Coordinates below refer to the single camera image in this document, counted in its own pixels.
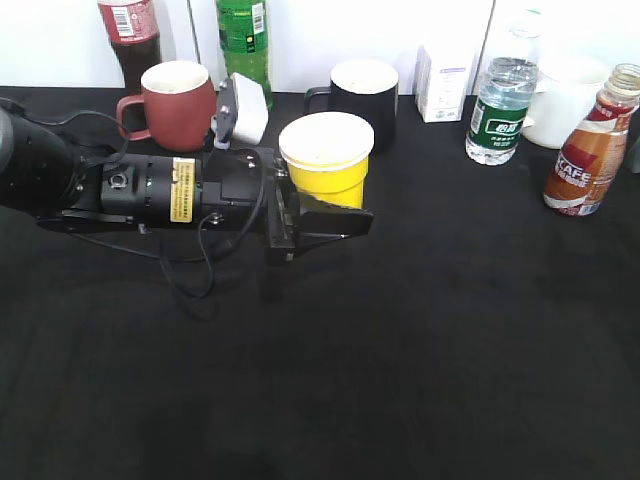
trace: white ceramic cup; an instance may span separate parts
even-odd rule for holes
[[[522,134],[546,148],[560,148],[593,107],[610,69],[579,55],[550,55],[539,63],[540,79]]]

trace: green bottle label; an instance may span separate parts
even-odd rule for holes
[[[520,138],[527,109],[501,110],[478,98],[471,118],[469,138],[473,143],[493,150],[509,150]]]
[[[220,46],[225,52],[255,53],[267,49],[267,16],[264,2],[246,8],[225,7],[218,1]]]

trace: yellow paper cup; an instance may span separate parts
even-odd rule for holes
[[[319,200],[362,208],[373,128],[342,112],[314,113],[287,125],[280,153],[296,188]]]

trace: white box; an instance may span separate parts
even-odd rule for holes
[[[425,123],[455,122],[462,107],[473,64],[473,52],[451,47],[418,49],[414,94]]]

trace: red mug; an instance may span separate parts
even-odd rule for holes
[[[144,104],[147,130],[131,133],[130,140],[153,138],[177,152],[192,152],[204,145],[216,113],[216,92],[209,71],[199,63],[177,60],[159,63],[142,75],[142,95],[118,102],[117,117],[129,105]],[[120,135],[126,133],[120,129]]]

